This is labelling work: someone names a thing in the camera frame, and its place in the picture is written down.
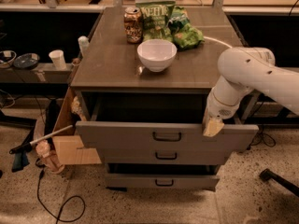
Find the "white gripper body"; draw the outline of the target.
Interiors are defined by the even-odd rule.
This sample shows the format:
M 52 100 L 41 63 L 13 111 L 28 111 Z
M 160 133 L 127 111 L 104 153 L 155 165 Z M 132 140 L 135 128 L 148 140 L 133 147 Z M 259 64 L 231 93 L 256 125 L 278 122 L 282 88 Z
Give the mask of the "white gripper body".
M 206 107 L 210 118 L 230 119 L 239 108 L 239 104 L 227 105 L 221 102 L 215 95 L 212 89 L 206 99 Z

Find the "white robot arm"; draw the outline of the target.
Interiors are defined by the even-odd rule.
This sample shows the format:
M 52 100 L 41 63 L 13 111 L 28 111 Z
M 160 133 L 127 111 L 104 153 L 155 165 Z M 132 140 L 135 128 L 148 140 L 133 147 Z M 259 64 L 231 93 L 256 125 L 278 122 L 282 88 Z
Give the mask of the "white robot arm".
M 299 114 L 299 73 L 275 66 L 269 49 L 234 47 L 218 59 L 220 77 L 206 100 L 203 136 L 213 137 L 253 90 Z

